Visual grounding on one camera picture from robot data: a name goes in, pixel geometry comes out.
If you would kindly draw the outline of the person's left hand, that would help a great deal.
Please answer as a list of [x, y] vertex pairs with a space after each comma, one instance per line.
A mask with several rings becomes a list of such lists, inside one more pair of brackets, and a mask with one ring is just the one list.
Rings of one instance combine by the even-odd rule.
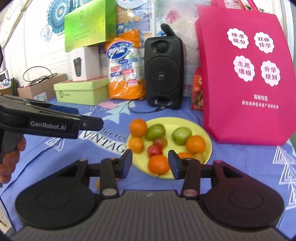
[[12, 152], [6, 153], [0, 167], [1, 184], [7, 184], [11, 180], [11, 175], [16, 169], [16, 165], [20, 160], [20, 153], [26, 148], [26, 139], [22, 137]]

